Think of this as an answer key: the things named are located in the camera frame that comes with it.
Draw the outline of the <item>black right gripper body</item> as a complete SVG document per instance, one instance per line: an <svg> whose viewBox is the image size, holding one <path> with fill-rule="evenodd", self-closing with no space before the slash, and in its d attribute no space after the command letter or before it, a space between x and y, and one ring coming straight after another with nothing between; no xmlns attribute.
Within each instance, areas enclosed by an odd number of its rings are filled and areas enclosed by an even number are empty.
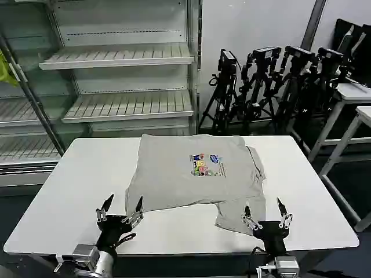
<svg viewBox="0 0 371 278"><path fill-rule="evenodd" d="M289 235L289 228L280 221L259 221L253 229L253 236L260 239L270 257L281 257L287 254L284 239Z"/></svg>

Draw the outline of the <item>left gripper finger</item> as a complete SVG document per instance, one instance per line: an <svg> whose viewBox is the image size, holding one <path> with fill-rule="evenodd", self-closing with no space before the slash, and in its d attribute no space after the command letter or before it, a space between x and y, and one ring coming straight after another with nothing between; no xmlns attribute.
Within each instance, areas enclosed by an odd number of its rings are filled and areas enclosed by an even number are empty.
<svg viewBox="0 0 371 278"><path fill-rule="evenodd" d="M97 222L103 222L107 220L107 212L111 206L113 198L114 194L111 194L110 197L103 202L102 207L100 209L96 209Z"/></svg>
<svg viewBox="0 0 371 278"><path fill-rule="evenodd" d="M143 196L140 196L139 201L135 207L134 212L126 216L121 222L125 225L129 225L131 228L135 228L143 219Z"/></svg>

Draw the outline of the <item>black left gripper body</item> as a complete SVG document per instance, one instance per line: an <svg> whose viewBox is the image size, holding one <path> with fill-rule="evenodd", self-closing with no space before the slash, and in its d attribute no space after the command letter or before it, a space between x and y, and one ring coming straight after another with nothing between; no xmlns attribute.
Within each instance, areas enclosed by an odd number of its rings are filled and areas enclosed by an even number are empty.
<svg viewBox="0 0 371 278"><path fill-rule="evenodd" d="M107 215L106 221L97 223L101 231L96 242L99 251L114 253L122 243L135 237L133 228L121 222L124 218L123 215Z"/></svg>

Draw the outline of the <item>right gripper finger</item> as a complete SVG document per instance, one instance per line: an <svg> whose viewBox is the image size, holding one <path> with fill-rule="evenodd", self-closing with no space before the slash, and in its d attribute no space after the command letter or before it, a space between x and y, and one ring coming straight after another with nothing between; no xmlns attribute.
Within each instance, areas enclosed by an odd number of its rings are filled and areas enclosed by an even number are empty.
<svg viewBox="0 0 371 278"><path fill-rule="evenodd" d="M256 222L252 218L252 214L250 211L250 207L248 205L245 206L244 212L242 214L242 220L243 222L252 230L252 231L257 231L259 229L262 229L263 226L260 225L258 222Z"/></svg>
<svg viewBox="0 0 371 278"><path fill-rule="evenodd" d="M278 208L281 214L281 220L279 223L279 227L282 229L289 229L291 221L293 219L293 214L288 213L286 206L281 202L279 198L277 198Z"/></svg>

